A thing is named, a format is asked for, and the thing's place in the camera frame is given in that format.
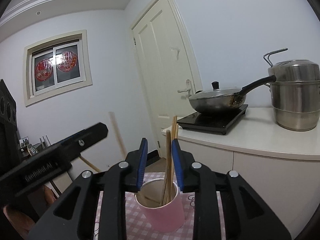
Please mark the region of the person's left hand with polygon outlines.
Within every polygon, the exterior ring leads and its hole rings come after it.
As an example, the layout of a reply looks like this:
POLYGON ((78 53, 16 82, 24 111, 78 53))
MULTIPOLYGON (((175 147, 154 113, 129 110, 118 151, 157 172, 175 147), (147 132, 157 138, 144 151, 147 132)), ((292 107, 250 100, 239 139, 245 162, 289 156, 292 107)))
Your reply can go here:
POLYGON ((23 239, 27 239, 27 236, 30 230, 34 227, 35 222, 28 215, 19 211, 15 211, 14 209, 10 208, 9 205, 6 205, 3 208, 3 212, 16 232, 23 239))

